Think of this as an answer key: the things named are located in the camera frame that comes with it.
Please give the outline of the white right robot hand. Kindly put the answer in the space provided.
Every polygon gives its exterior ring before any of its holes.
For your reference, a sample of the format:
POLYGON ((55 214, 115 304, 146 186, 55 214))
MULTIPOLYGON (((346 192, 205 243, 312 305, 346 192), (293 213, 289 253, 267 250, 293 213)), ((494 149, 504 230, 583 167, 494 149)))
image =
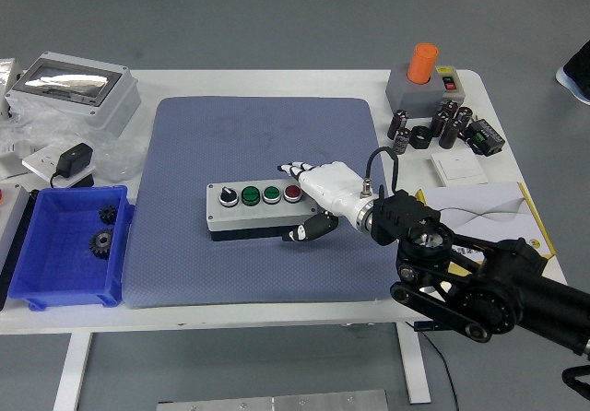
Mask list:
POLYGON ((371 229, 372 206, 376 195, 370 178, 361 178, 341 161, 312 166, 294 161, 277 167, 295 179, 302 191, 322 208, 303 224, 285 233, 283 241, 313 241, 333 231, 345 217, 357 231, 371 229))

